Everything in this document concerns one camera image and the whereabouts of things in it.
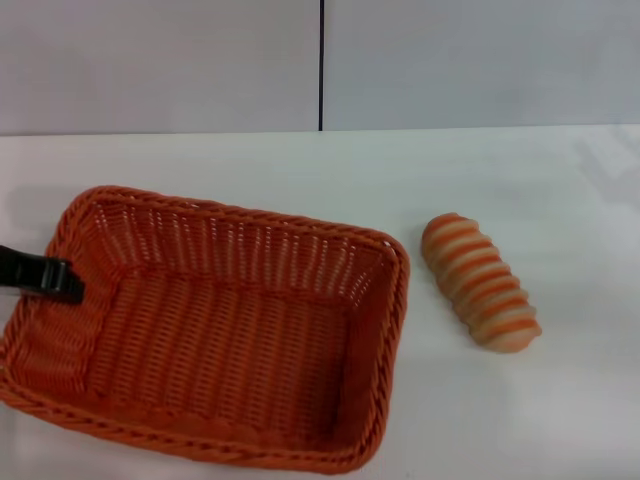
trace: bread roll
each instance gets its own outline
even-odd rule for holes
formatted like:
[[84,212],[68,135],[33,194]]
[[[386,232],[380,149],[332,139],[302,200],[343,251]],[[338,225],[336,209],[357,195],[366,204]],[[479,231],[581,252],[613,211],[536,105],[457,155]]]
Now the bread roll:
[[528,293],[477,222],[456,213],[434,218],[422,234],[422,255],[478,345],[519,352],[542,333]]

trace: orange wicker basket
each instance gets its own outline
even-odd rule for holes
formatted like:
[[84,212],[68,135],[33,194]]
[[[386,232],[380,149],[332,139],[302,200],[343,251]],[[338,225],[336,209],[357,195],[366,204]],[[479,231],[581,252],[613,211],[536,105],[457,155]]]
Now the orange wicker basket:
[[99,187],[46,254],[84,301],[20,300],[0,351],[11,407],[242,466],[342,473],[377,450],[409,275],[389,236]]

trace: basket rim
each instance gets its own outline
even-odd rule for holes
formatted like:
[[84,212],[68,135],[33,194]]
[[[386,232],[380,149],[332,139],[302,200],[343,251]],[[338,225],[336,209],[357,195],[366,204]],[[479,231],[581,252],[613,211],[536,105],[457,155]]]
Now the basket rim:
[[[393,365],[407,306],[409,258],[398,241],[372,229],[314,220],[263,210],[227,206],[222,203],[165,196],[127,187],[100,186],[81,193],[63,213],[54,238],[46,249],[55,255],[63,245],[78,240],[77,228],[91,214],[98,201],[115,201],[131,205],[171,209],[181,214],[216,216],[230,221],[251,222],[262,226],[285,228],[302,234],[313,232],[327,238],[348,238],[362,246],[382,252],[392,262],[392,281],[387,301],[384,331],[381,333],[370,389],[369,412],[361,437],[354,444],[335,451],[303,451],[270,448],[237,441],[192,437],[150,427],[132,426],[110,417],[91,413],[73,405],[61,405],[46,392],[32,391],[12,379],[9,369],[0,367],[0,400],[8,405],[62,427],[132,446],[160,450],[194,459],[222,463],[344,473],[364,465],[377,451],[384,434],[389,410]],[[26,320],[34,314],[34,299],[21,298],[5,327],[2,345],[3,363],[20,343]]]

